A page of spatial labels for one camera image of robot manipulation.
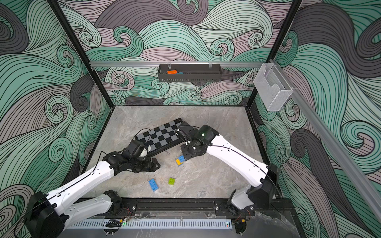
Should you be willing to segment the yellow square brick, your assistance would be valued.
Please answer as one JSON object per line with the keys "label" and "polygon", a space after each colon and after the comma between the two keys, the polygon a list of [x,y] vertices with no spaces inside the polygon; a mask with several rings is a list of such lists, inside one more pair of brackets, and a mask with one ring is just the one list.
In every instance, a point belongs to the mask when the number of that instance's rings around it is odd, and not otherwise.
{"label": "yellow square brick", "polygon": [[183,164],[179,159],[176,159],[176,163],[177,163],[178,166]]}

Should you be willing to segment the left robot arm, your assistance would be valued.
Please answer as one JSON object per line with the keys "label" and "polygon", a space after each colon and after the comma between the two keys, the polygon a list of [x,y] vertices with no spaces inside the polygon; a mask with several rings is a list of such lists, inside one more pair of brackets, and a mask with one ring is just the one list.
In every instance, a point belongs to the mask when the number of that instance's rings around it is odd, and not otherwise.
{"label": "left robot arm", "polygon": [[89,171],[48,193],[37,192],[29,200],[23,218],[33,238],[56,238],[69,226],[98,214],[117,216],[124,211],[117,192],[108,190],[83,202],[83,195],[121,172],[150,173],[160,168],[156,158],[149,157],[150,147],[132,140],[122,151],[99,158]]}

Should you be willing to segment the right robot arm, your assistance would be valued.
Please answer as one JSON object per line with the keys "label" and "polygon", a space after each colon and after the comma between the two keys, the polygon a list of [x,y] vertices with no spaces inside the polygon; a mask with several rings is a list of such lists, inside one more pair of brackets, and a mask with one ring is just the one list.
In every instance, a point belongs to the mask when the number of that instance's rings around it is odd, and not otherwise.
{"label": "right robot arm", "polygon": [[248,186],[234,190],[226,206],[232,212],[248,207],[268,209],[277,191],[278,167],[259,162],[228,142],[218,131],[208,125],[193,127],[186,122],[175,130],[185,143],[181,150],[185,160],[209,154],[221,160],[241,176]]}

